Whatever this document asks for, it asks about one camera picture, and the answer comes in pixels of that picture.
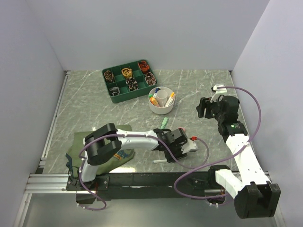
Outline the white pen brown cap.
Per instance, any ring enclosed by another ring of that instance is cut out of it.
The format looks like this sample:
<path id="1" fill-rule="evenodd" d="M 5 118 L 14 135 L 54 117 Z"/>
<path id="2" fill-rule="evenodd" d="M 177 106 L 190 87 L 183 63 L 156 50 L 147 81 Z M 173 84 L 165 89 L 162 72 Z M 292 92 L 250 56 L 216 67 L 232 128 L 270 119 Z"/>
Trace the white pen brown cap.
<path id="1" fill-rule="evenodd" d="M 169 99 L 167 100 L 167 102 L 166 102 L 166 104 L 165 104 L 165 107 L 170 106 L 171 101 L 173 101 L 173 98 L 172 98 L 172 97 L 169 97 Z"/>

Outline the white pen light blue cap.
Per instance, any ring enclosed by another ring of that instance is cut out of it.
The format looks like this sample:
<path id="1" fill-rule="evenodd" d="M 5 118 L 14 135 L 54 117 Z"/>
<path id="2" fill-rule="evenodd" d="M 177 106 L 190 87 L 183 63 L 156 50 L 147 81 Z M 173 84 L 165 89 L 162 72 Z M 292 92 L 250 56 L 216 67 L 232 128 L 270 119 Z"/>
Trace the white pen light blue cap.
<path id="1" fill-rule="evenodd" d="M 161 160 L 154 160 L 153 163 L 165 163 L 167 162 L 165 159 L 161 159 Z"/>

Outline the white round pen holder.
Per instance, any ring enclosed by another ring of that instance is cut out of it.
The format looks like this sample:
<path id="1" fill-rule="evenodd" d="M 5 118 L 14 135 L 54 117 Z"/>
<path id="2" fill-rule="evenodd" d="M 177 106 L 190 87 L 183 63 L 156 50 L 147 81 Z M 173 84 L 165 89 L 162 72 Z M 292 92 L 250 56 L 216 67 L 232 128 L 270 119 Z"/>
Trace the white round pen holder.
<path id="1" fill-rule="evenodd" d="M 156 88 L 153 88 L 148 95 L 150 94 L 154 94 Z M 167 102 L 167 100 L 169 99 L 169 96 L 171 95 L 171 93 L 173 92 L 170 88 L 168 87 L 159 87 L 160 91 L 158 91 L 157 96 L 155 97 L 155 99 L 157 100 L 159 106 L 155 106 L 150 102 L 150 99 L 148 97 L 148 104 L 149 104 L 149 108 L 151 109 L 152 112 L 159 114 L 159 115 L 164 115 L 164 114 L 168 114 L 172 108 L 175 106 L 175 102 L 176 102 L 176 93 L 175 93 L 175 98 L 174 98 L 174 102 L 168 106 L 165 107 L 165 104 Z"/>

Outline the white marker blue cap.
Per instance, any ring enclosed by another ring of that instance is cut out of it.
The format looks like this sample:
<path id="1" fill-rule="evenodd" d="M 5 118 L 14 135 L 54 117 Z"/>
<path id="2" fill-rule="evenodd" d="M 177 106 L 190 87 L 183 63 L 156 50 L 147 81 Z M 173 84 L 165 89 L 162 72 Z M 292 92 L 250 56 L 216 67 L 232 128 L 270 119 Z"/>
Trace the white marker blue cap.
<path id="1" fill-rule="evenodd" d="M 159 88 L 159 87 L 156 88 L 155 93 L 153 94 L 153 97 L 154 97 L 154 98 L 157 96 L 158 91 L 160 91 L 160 88 Z"/>

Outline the white pen yellow cap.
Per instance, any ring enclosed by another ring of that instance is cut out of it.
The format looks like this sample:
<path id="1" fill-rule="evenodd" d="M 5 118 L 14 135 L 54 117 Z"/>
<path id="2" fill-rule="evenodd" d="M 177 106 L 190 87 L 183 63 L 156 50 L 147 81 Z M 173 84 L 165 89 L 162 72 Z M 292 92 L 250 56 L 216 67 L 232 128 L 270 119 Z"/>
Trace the white pen yellow cap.
<path id="1" fill-rule="evenodd" d="M 175 98 L 175 93 L 172 92 L 171 95 L 169 96 L 169 99 L 166 102 L 166 107 L 170 106 L 174 102 L 174 98 Z"/>

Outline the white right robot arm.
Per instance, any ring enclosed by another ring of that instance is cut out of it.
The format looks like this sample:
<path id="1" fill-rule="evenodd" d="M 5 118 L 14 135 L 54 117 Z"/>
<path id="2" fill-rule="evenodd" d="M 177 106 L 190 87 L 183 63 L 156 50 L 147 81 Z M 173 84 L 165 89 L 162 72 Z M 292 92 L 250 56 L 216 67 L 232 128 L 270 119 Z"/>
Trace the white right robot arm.
<path id="1" fill-rule="evenodd" d="M 272 183 L 262 170 L 243 123 L 238 120 L 240 102 L 233 96 L 219 95 L 216 101 L 202 97 L 196 107 L 198 117 L 216 119 L 218 131 L 232 152 L 241 178 L 225 165 L 212 165 L 207 182 L 212 188 L 222 186 L 234 199 L 241 219 L 273 217 L 281 195 L 278 184 Z"/>

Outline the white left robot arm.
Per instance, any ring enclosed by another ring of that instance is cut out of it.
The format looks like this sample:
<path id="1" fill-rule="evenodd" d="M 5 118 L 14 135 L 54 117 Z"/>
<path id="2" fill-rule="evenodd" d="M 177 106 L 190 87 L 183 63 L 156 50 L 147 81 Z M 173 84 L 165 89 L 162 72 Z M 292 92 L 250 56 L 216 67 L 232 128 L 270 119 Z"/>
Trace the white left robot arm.
<path id="1" fill-rule="evenodd" d="M 189 139 L 182 128 L 153 129 L 151 131 L 124 131 L 109 123 L 88 135 L 79 157 L 83 161 L 80 167 L 78 185 L 89 190 L 94 186 L 98 166 L 108 162 L 115 154 L 127 149 L 147 149 L 163 151 L 168 163 L 196 151 L 197 146 Z"/>

